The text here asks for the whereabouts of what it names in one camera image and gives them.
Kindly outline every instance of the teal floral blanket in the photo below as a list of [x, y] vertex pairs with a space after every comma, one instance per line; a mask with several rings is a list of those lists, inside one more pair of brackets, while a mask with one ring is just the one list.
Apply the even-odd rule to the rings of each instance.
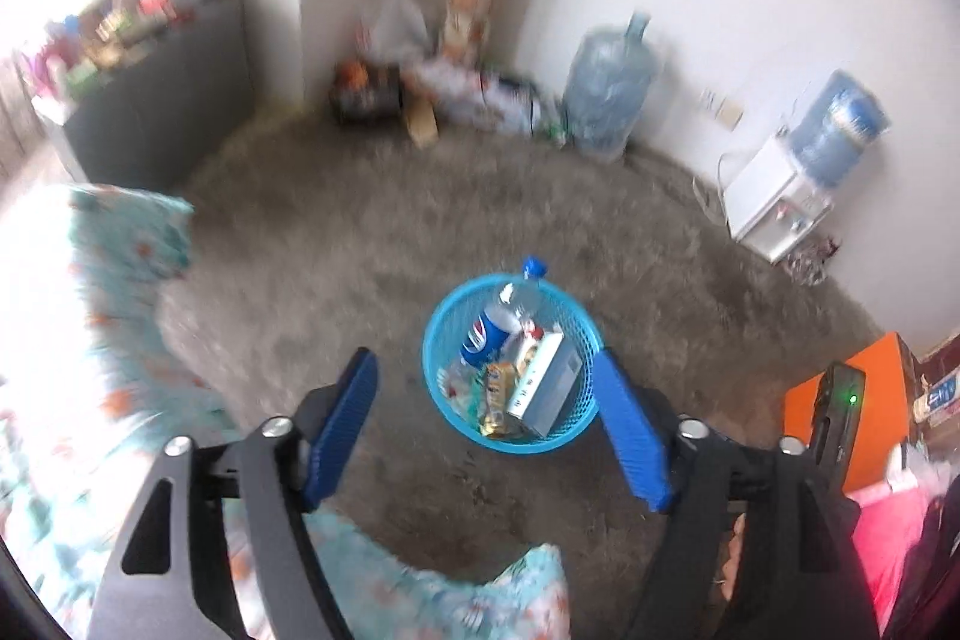
[[[155, 325], [160, 283], [189, 263], [191, 212], [157, 194], [58, 186], [21, 199], [0, 225], [0, 534], [74, 640], [163, 444], [240, 437], [221, 396]], [[271, 638], [238, 501], [224, 515], [247, 631]], [[551, 546], [489, 584], [458, 584], [403, 565], [336, 513], [305, 520], [360, 640], [569, 637]]]

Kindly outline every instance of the gray floor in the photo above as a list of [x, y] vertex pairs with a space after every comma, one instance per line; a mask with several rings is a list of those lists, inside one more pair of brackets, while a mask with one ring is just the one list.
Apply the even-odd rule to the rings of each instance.
[[381, 391], [337, 506], [411, 565], [460, 579], [557, 544], [578, 638], [622, 632], [662, 519], [628, 494], [599, 422], [527, 458], [445, 424], [419, 368], [445, 293], [536, 252], [637, 381], [761, 445], [789, 386], [874, 335], [832, 285], [795, 287], [734, 245], [683, 172], [650, 156], [601, 167], [464, 129], [416, 151], [394, 131], [302, 121], [254, 129], [186, 196], [196, 261], [164, 305], [174, 350], [253, 426], [373, 348]]

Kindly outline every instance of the blue bottle cap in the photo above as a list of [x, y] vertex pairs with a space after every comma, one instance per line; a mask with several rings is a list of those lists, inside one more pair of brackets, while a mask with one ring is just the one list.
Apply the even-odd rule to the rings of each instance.
[[536, 256], [527, 256], [523, 262], [523, 275], [534, 280], [546, 277], [546, 264]]

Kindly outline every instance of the orange object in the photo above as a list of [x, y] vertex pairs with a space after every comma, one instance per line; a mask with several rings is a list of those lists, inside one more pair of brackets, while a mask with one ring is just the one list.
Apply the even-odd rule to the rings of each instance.
[[[896, 332], [846, 361], [867, 373], [860, 426], [853, 442], [844, 492], [883, 480], [890, 450], [904, 439], [916, 440], [911, 405], [918, 393], [914, 359]], [[822, 374], [790, 389], [784, 397], [784, 434], [810, 442], [813, 404]]]

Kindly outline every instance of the pink fabric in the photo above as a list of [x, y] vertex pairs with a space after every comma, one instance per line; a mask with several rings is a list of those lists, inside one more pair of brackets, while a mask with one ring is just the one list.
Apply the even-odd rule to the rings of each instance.
[[853, 499], [861, 505], [853, 547], [863, 564], [882, 634], [904, 579], [906, 555], [923, 533], [930, 499], [923, 488], [891, 493], [880, 501], [872, 501], [874, 495], [853, 495]]

